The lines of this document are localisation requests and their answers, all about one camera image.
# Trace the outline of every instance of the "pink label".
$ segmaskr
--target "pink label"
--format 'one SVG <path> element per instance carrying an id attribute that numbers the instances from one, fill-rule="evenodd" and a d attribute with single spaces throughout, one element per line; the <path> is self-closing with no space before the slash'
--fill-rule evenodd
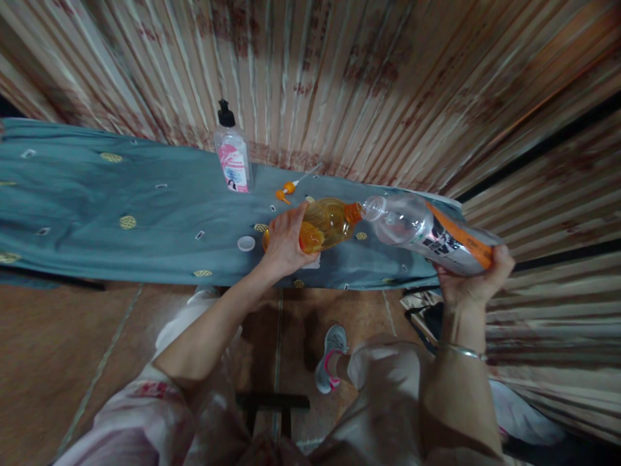
<path id="1" fill-rule="evenodd" d="M 218 151 L 218 157 L 220 158 L 227 187 L 231 191 L 248 192 L 244 155 L 235 146 L 223 144 Z"/>

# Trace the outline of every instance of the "teal tablecloth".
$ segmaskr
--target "teal tablecloth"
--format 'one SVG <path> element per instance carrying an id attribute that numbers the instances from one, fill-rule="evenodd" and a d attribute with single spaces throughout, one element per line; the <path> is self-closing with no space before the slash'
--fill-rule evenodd
<path id="1" fill-rule="evenodd" d="M 255 190 L 226 189 L 216 154 L 22 118 L 4 119 L 0 144 L 0 263 L 101 280 L 233 285 L 263 255 L 256 224 L 289 208 L 274 193 L 301 173 L 254 166 Z M 364 201 L 399 192 L 308 176 L 288 196 Z M 433 201 L 462 218 L 459 207 Z M 279 286 L 383 289 L 437 284 L 422 256 L 377 240 L 361 222 L 353 239 Z M 252 252 L 237 248 L 256 238 Z"/>

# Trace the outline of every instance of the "bracelet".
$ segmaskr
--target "bracelet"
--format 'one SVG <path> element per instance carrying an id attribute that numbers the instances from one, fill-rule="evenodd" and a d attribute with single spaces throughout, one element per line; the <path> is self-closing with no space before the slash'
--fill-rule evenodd
<path id="1" fill-rule="evenodd" d="M 487 361 L 487 356 L 484 353 L 477 353 L 472 349 L 464 348 L 463 346 L 457 346 L 450 343 L 439 343 L 440 348 L 446 348 L 448 350 L 456 351 L 457 353 L 463 354 L 464 356 L 470 356 L 476 359 L 480 359 L 481 361 Z"/>

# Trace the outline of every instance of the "floor tile line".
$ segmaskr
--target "floor tile line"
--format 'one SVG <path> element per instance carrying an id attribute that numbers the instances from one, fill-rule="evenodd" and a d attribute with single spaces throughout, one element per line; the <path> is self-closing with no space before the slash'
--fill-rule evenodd
<path id="1" fill-rule="evenodd" d="M 397 336 L 395 330 L 395 322 L 393 321 L 393 315 L 390 313 L 390 304 L 388 304 L 388 297 L 386 297 L 386 290 L 382 290 L 382 296 L 384 297 L 384 303 L 386 304 L 386 312 L 388 313 L 388 320 L 390 320 L 390 328 L 393 331 L 393 335 Z"/>
<path id="2" fill-rule="evenodd" d="M 280 390 L 280 356 L 283 349 L 283 306 L 284 306 L 284 291 L 278 290 L 278 325 L 276 327 L 276 361 L 274 370 L 274 393 L 278 393 Z M 272 414 L 272 433 L 274 438 L 278 436 L 278 415 Z"/>
<path id="3" fill-rule="evenodd" d="M 140 286 L 138 287 L 138 291 L 136 292 L 136 295 L 134 296 L 131 303 L 129 304 L 129 307 L 125 311 L 125 315 L 121 319 L 121 322 L 119 322 L 119 325 L 116 328 L 116 332 L 114 333 L 112 337 L 112 341 L 110 342 L 110 345 L 108 346 L 108 349 L 106 350 L 106 352 L 103 354 L 103 357 L 99 363 L 99 366 L 97 366 L 97 370 L 95 371 L 95 376 L 91 380 L 91 384 L 89 385 L 88 389 L 86 390 L 86 393 L 84 394 L 84 397 L 82 398 L 80 406 L 78 407 L 78 410 L 76 411 L 76 414 L 73 417 L 73 420 L 71 421 L 71 425 L 69 426 L 69 429 L 67 429 L 67 433 L 63 437 L 60 443 L 60 446 L 58 447 L 58 451 L 56 451 L 56 456 L 54 457 L 54 461 L 56 461 L 65 452 L 65 450 L 67 449 L 67 445 L 73 438 L 73 434 L 76 429 L 76 426 L 78 425 L 78 422 L 80 422 L 82 415 L 84 415 L 84 412 L 86 411 L 86 406 L 88 405 L 89 400 L 91 399 L 91 396 L 93 395 L 95 385 L 97 385 L 99 378 L 102 376 L 102 373 L 104 372 L 104 369 L 105 369 L 105 365 L 108 363 L 110 354 L 112 354 L 112 351 L 114 350 L 114 347 L 116 346 L 116 342 L 118 341 L 118 338 L 120 337 L 121 332 L 123 331 L 123 328 L 125 327 L 125 323 L 127 322 L 127 319 L 129 319 L 129 316 L 132 310 L 134 309 L 134 306 L 136 306 L 136 302 L 138 301 L 138 298 L 142 294 L 143 286 L 144 286 L 144 283 L 141 283 Z"/>

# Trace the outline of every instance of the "brown floor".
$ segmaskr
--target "brown floor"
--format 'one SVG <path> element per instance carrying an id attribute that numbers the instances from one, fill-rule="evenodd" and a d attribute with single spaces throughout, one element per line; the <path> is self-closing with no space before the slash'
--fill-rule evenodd
<path id="1" fill-rule="evenodd" d="M 193 286 L 110 283 L 104 293 L 0 286 L 0 464 L 49 464 L 86 432 L 110 396 L 151 358 L 164 324 Z M 386 332 L 418 342 L 399 303 L 401 290 L 273 289 L 243 324 L 234 357 L 236 390 L 309 396 L 294 413 L 293 440 L 310 451 L 355 398 L 343 384 L 321 395 L 313 381 L 323 338 L 336 322 L 351 349 Z M 278 431 L 279 416 L 257 417 L 255 433 Z"/>

